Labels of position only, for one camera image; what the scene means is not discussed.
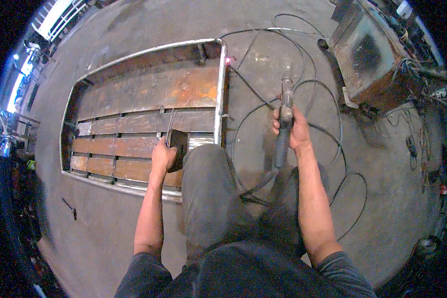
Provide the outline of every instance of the electrical wires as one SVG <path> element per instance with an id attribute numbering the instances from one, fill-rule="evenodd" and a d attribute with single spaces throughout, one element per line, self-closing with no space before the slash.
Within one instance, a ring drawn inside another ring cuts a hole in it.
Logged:
<path id="1" fill-rule="evenodd" d="M 280 16 L 290 16 L 290 17 L 294 17 L 294 18 L 297 18 L 297 19 L 299 19 L 299 20 L 302 20 L 302 21 L 308 23 L 309 25 L 311 25 L 311 26 L 317 31 L 317 33 L 306 33 L 306 32 L 303 32 L 303 31 L 294 30 L 294 29 L 290 29 L 290 28 L 280 28 L 280 27 L 277 27 L 277 26 L 275 25 L 275 20 L 276 20 L 276 18 L 278 18 L 278 17 L 280 17 Z M 361 218 L 361 215 L 363 214 L 363 211 L 364 211 L 365 208 L 366 208 L 366 203 L 367 203 L 367 200 L 368 200 L 368 184 L 367 184 L 367 182 L 366 182 L 366 179 L 364 178 L 364 176 L 363 176 L 361 173 L 349 172 L 349 170 L 348 170 L 348 167 L 347 167 L 347 164 L 346 164 L 346 157 L 345 157 L 345 155 L 344 155 L 343 147 L 341 146 L 341 140 L 342 140 L 342 138 L 343 138 L 343 129 L 342 129 L 342 121 L 341 121 L 341 115 L 340 115 L 340 111 L 339 111 L 339 105 L 338 105 L 337 100 L 336 100 L 336 98 L 334 97 L 333 93 L 331 92 L 331 90 L 330 90 L 324 83 L 322 83 L 322 82 L 319 81 L 319 80 L 316 80 L 316 66 L 315 66 L 315 62 L 314 62 L 314 60 L 313 60 L 313 57 L 311 57 L 311 55 L 310 55 L 310 54 L 309 54 L 309 53 L 308 53 L 308 52 L 307 52 L 307 51 L 306 51 L 300 44 L 298 44 L 296 41 L 294 41 L 293 39 L 291 39 L 291 38 L 289 38 L 288 36 L 286 36 L 286 34 L 284 34 L 282 31 L 290 31 L 290 32 L 296 32 L 296 33 L 303 33 L 303 34 L 314 34 L 314 35 L 320 35 L 320 36 L 322 36 L 322 37 L 325 37 L 325 36 L 324 36 L 324 35 L 323 35 L 323 34 L 322 34 L 322 33 L 321 33 L 315 26 L 313 26 L 311 23 L 309 23 L 308 21 L 306 21 L 305 19 L 303 19 L 303 18 L 301 18 L 301 17 L 298 17 L 298 16 L 296 16 L 296 15 L 292 15 L 292 14 L 286 14 L 286 13 L 278 14 L 278 15 L 274 16 L 273 21 L 272 21 L 272 24 L 274 25 L 273 28 L 246 29 L 246 30 L 234 31 L 234 32 L 230 32 L 230 33 L 226 33 L 226 34 L 222 35 L 222 36 L 220 37 L 220 39 L 222 39 L 222 38 L 224 38 L 224 37 L 226 37 L 226 36 L 232 35 L 232 34 L 238 34 L 238 33 L 250 32 L 250 31 L 253 31 L 253 32 L 258 32 L 258 31 L 272 32 L 272 33 L 279 34 L 280 36 L 282 36 L 282 37 L 288 39 L 290 42 L 292 42 L 292 44 L 295 45 L 296 48 L 298 49 L 298 51 L 299 51 L 299 53 L 300 53 L 300 55 L 301 55 L 301 58 L 302 58 L 302 60 L 303 60 L 303 63 L 305 62 L 305 56 L 307 56 L 307 57 L 310 59 L 312 65 L 313 65 L 314 72 L 315 72 L 315 77 L 314 77 L 314 79 L 303 80 L 303 75 L 304 75 L 304 73 L 303 73 L 304 68 L 303 68 L 303 69 L 302 69 L 302 72 L 301 72 L 301 74 L 300 74 L 300 76 L 299 76 L 299 78 L 298 78 L 298 80 L 297 80 L 297 81 L 295 82 L 295 84 L 294 84 L 293 91 L 296 91 L 296 90 L 298 89 L 298 87 L 300 87 L 301 85 L 303 85 L 303 84 L 305 84 L 305 83 L 313 83 L 313 84 L 314 84 L 314 87 L 313 87 L 313 95 L 312 95 L 312 97 L 311 97 L 311 99 L 310 99 L 310 103 L 309 103 L 309 105 L 308 105 L 308 107 L 307 107 L 307 109 L 306 109 L 305 116 L 307 116 L 308 112 L 309 112 L 309 111 L 311 110 L 311 108 L 312 108 L 313 101 L 314 101 L 314 95 L 315 95 L 315 91 L 316 91 L 316 85 L 317 85 L 317 84 L 320 85 L 320 86 L 322 86 L 322 87 L 324 87 L 324 88 L 330 93 L 331 97 L 333 98 L 333 102 L 334 102 L 334 104 L 335 104 L 335 107 L 336 107 L 336 113 L 337 113 L 337 116 L 338 116 L 338 124 L 339 124 L 339 140 L 338 140 L 336 137 L 334 137 L 334 135 L 332 135 L 330 132 L 328 132 L 326 129 L 320 127 L 319 125 L 314 124 L 314 123 L 308 123 L 308 125 L 309 125 L 310 127 L 315 128 L 315 129 L 317 129 L 317 130 L 323 132 L 324 134 L 328 135 L 328 136 L 329 136 L 329 137 L 330 137 L 330 138 L 337 144 L 337 151 L 336 151 L 336 154 L 335 154 L 335 156 L 334 156 L 334 158 L 333 158 L 333 161 L 331 162 L 330 166 L 333 165 L 333 164 L 336 162 L 336 160 L 337 160 L 337 158 L 338 158 L 338 155 L 339 155 L 339 152 L 341 152 L 341 155 L 342 155 L 343 160 L 344 160 L 344 164 L 345 164 L 345 176 L 344 176 L 343 180 L 341 181 L 341 183 L 339 184 L 339 186 L 338 186 L 338 188 L 337 188 L 337 190 L 336 190 L 336 192 L 335 192 L 335 194 L 334 194 L 334 196 L 333 196 L 333 198 L 332 198 L 332 200 L 331 200 L 331 202 L 330 202 L 330 206 L 332 206 L 332 205 L 334 204 L 334 202 L 335 202 L 335 200 L 336 200 L 336 197 L 337 197 L 338 193 L 339 193 L 340 190 L 343 188 L 343 184 L 344 184 L 344 182 L 346 182 L 346 180 L 347 180 L 349 177 L 352 177 L 352 176 L 359 176 L 359 177 L 363 180 L 364 185 L 365 185 L 365 189 L 366 189 L 366 192 L 365 192 L 365 199 L 364 199 L 364 204 L 363 204 L 363 207 L 362 207 L 362 209 L 361 209 L 361 211 L 360 211 L 360 213 L 359 213 L 359 215 L 358 215 L 358 218 L 355 220 L 355 222 L 352 224 L 352 226 L 351 226 L 351 227 L 350 227 L 350 228 L 349 228 L 349 229 L 348 229 L 342 236 L 340 236 L 340 237 L 338 238 L 338 241 L 340 241 L 344 236 L 346 236 L 346 235 L 353 229 L 353 227 L 354 227 L 354 226 L 356 225 L 356 223 L 359 221 L 359 219 Z M 240 67 L 240 65 L 242 65 L 242 62 L 243 62 L 244 58 L 246 57 L 246 55 L 247 55 L 248 52 L 250 51 L 251 46 L 252 46 L 252 45 L 254 44 L 254 42 L 255 42 L 256 36 L 257 36 L 257 35 L 255 35 L 255 37 L 253 38 L 252 42 L 250 43 L 250 46 L 249 46 L 249 48 L 246 50 L 245 55 L 244 55 L 244 57 L 242 57 L 241 62 L 240 62 L 240 64 L 239 64 L 238 67 Z M 239 122 L 239 124 L 237 125 L 237 128 L 235 129 L 235 133 L 233 134 L 233 138 L 232 138 L 232 149 L 231 149 L 231 158 L 232 158 L 232 160 L 233 160 L 233 158 L 234 158 L 234 153 L 235 153 L 235 145 L 236 145 L 237 135 L 238 135 L 239 129 L 242 127 L 243 122 L 244 122 L 244 121 L 245 121 L 245 120 L 246 120 L 252 113 L 254 113 L 256 110 L 260 109 L 260 108 L 263 107 L 263 106 L 267 106 L 268 108 L 270 108 L 270 110 L 274 110 L 275 107 L 274 107 L 271 103 L 273 103 L 274 101 L 276 101 L 277 98 L 273 98 L 273 99 L 271 99 L 271 100 L 269 100 L 269 101 L 265 100 L 265 99 L 259 94 L 259 92 L 257 92 L 256 89 L 250 85 L 250 83 L 248 82 L 248 80 L 246 80 L 246 79 L 244 78 L 244 76 L 238 71 L 238 68 L 235 69 L 235 68 L 232 67 L 232 66 L 230 66 L 230 68 L 233 70 L 233 72 L 235 72 L 235 73 L 236 73 L 236 74 L 243 80 L 243 82 L 247 85 L 247 87 L 249 87 L 249 89 L 250 89 L 250 90 L 251 90 L 251 91 L 252 91 L 252 92 L 253 92 L 253 93 L 254 93 L 254 94 L 255 94 L 255 95 L 262 101 L 262 104 L 259 104 L 258 106 L 256 106 L 254 109 L 252 109 L 251 111 L 249 111 L 249 112 L 243 117 L 243 119 Z M 274 170 L 269 171 L 269 172 L 268 172 L 262 179 L 260 179 L 260 182 L 257 183 L 257 185 L 256 185 L 254 188 L 250 189 L 250 190 L 246 190 L 245 187 L 244 187 L 244 185 L 243 185 L 243 183 L 241 182 L 240 178 L 238 177 L 238 175 L 235 175 L 235 178 L 236 178 L 237 182 L 239 183 L 240 187 L 244 189 L 244 193 L 241 194 L 241 198 L 242 198 L 243 200 L 247 200 L 247 201 L 249 201 L 249 202 L 254 202 L 254 203 L 257 203 L 257 204 L 260 204 L 260 205 L 268 206 L 269 203 L 266 202 L 265 200 L 262 200 L 262 199 L 258 198 L 258 197 L 254 194 L 254 192 L 260 190 L 260 189 L 263 188 L 268 182 L 270 182 L 271 180 L 273 180 L 273 178 L 276 176 L 276 174 L 278 174 L 278 170 L 275 170 L 275 169 L 274 169 Z"/>

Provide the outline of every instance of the concrete floor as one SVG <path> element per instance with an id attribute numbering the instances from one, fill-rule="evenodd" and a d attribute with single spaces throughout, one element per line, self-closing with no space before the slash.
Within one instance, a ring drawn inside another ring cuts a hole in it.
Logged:
<path id="1" fill-rule="evenodd" d="M 218 37 L 224 33 L 271 27 L 278 13 L 292 13 L 312 22 L 323 34 L 331 36 L 337 23 L 330 20 L 334 5 L 327 0 L 299 1 L 185 1 L 119 0 L 102 10 L 92 8 L 59 45 L 46 70 L 29 116 L 41 121 L 37 132 L 37 173 L 42 183 L 40 196 L 43 208 L 40 220 L 44 237 L 40 242 L 43 255 L 71 297 L 112 297 L 132 256 L 134 228 L 142 202 L 141 197 L 113 192 L 98 186 L 78 182 L 60 173 L 59 133 L 65 105 L 74 82 L 87 72 L 122 56 L 154 46 L 182 40 Z M 278 25 L 310 30 L 301 22 L 281 19 Z M 336 92 L 331 66 L 316 46 L 316 36 L 292 35 L 313 56 L 317 78 Z M 226 38 L 229 54 L 237 58 L 244 54 L 253 33 Z M 301 57 L 293 45 L 273 33 L 259 33 L 252 50 L 240 70 L 264 97 L 280 92 L 279 61 L 291 57 L 301 69 Z M 314 71 L 308 59 L 304 77 Z M 312 86 L 298 90 L 295 104 L 304 110 Z M 317 99 L 308 120 L 318 123 L 334 135 L 338 126 L 335 108 L 323 88 L 317 88 Z M 228 113 L 239 120 L 259 100 L 231 76 Z M 412 110 L 412 120 L 418 131 L 420 119 Z M 397 113 L 392 117 L 396 122 Z M 437 136 L 437 122 L 428 116 L 431 132 Z M 420 168 L 411 171 L 405 146 L 408 125 L 401 119 L 393 128 L 387 120 L 374 125 L 358 124 L 354 117 L 343 115 L 343 146 L 351 171 L 365 175 L 368 181 L 368 203 L 353 230 L 341 240 L 356 266 L 378 285 L 398 270 L 408 258 L 417 239 L 433 228 L 436 189 L 421 192 Z M 252 186 L 268 168 L 274 136 L 269 131 L 268 109 L 252 114 L 242 126 L 235 147 L 234 164 L 248 186 Z M 227 150 L 232 130 L 227 134 Z M 312 140 L 320 163 L 328 165 L 335 145 L 318 131 Z M 440 162 L 439 148 L 432 147 L 429 169 Z M 294 155 L 289 167 L 295 164 Z M 344 176 L 344 165 L 338 161 L 329 169 L 334 194 Z M 77 210 L 77 221 L 62 203 L 65 198 Z M 337 235 L 342 235 L 357 218 L 364 202 L 364 186 L 357 177 L 349 179 L 332 210 Z M 173 277 L 185 263 L 185 234 L 182 206 L 163 203 L 164 247 L 162 262 Z"/>

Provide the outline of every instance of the rectangular metal frame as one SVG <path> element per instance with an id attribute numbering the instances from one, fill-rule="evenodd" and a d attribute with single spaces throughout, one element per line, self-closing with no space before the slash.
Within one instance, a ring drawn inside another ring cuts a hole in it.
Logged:
<path id="1" fill-rule="evenodd" d="M 186 46 L 186 45 L 198 45 L 198 44 L 203 44 L 206 42 L 217 42 L 218 44 L 221 45 L 221 49 L 220 49 L 220 62 L 219 62 L 219 74 L 218 74 L 218 82 L 217 82 L 217 97 L 215 100 L 215 125 L 214 125 L 214 144 L 220 145 L 222 144 L 222 113 L 223 113 L 223 108 L 224 108 L 224 83 L 225 83 L 225 73 L 226 73 L 226 62 L 225 59 L 227 57 L 227 44 L 221 40 L 221 39 L 196 39 L 196 40 L 188 40 L 188 41 L 181 41 L 181 42 L 176 42 L 176 43 L 171 43 L 171 44 L 166 44 L 166 45 L 161 45 L 158 47 L 154 47 L 154 48 L 150 48 L 144 51 L 139 51 L 137 53 L 119 58 L 117 60 L 114 60 L 108 64 L 105 64 L 91 72 L 89 72 L 88 74 L 82 76 L 81 78 L 79 78 L 76 83 L 73 85 L 73 88 L 70 92 L 70 96 L 68 97 L 68 102 L 66 104 L 66 108 L 65 108 L 65 112 L 63 114 L 63 119 L 61 121 L 61 128 L 60 128 L 60 167 L 61 167 L 61 173 L 63 175 L 72 177 L 74 179 L 77 179 L 79 181 L 83 181 L 83 182 L 87 182 L 93 185 L 97 185 L 97 186 L 101 186 L 107 189 L 111 189 L 111 190 L 117 190 L 120 192 L 124 192 L 124 193 L 128 193 L 128 194 L 134 194 L 134 195 L 144 195 L 146 194 L 146 187 L 141 187 L 141 186 L 131 186 L 131 185 L 126 185 L 126 184 L 120 184 L 120 183 L 114 183 L 114 184 L 110 184 L 108 181 L 104 180 L 104 179 L 99 179 L 99 178 L 95 178 L 95 177 L 85 177 L 84 175 L 80 175 L 80 174 L 75 174 L 75 173 L 71 173 L 68 171 L 65 171 L 63 169 L 63 152 L 62 152 L 62 143 L 61 143 L 61 139 L 62 139 L 62 134 L 63 134 L 63 126 L 65 125 L 65 118 L 68 112 L 68 107 L 70 104 L 70 100 L 72 99 L 72 95 L 73 95 L 73 91 L 76 88 L 76 85 L 78 83 L 82 83 L 85 82 L 86 79 L 91 76 L 94 75 L 98 72 L 100 72 L 101 70 L 105 69 L 105 68 L 109 68 L 115 64 L 124 62 L 126 60 L 138 57 L 138 56 L 142 56 L 145 54 L 149 54 L 152 53 L 154 51 L 161 51 L 161 50 L 165 50 L 165 49 L 170 49 L 170 48 L 177 48 L 177 47 L 181 47 L 181 46 Z M 163 200 L 167 200 L 167 201 L 174 201 L 174 202 L 182 202 L 182 193 L 180 191 L 171 191 L 171 190 L 166 190 L 164 189 L 162 191 L 162 199 Z"/>

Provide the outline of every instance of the man's right arm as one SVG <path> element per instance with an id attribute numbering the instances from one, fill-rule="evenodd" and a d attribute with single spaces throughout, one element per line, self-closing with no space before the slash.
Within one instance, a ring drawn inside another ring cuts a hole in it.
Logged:
<path id="1" fill-rule="evenodd" d="M 318 163 L 311 144 L 308 123 L 294 108 L 290 148 L 295 151 L 299 174 L 298 220 L 311 264 L 317 267 L 327 256 L 342 251 L 336 242 L 328 196 L 321 182 Z M 278 134 L 278 110 L 274 110 L 273 131 Z"/>

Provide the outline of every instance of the welding torch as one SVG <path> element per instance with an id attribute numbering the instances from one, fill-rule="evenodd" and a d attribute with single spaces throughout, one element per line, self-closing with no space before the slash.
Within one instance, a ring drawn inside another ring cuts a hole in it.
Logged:
<path id="1" fill-rule="evenodd" d="M 290 132 L 293 127 L 293 82 L 291 73 L 291 63 L 285 63 L 282 75 L 281 106 L 278 117 L 280 129 L 276 136 L 276 148 L 273 157 L 273 166 L 277 169 L 283 168 L 286 164 Z"/>

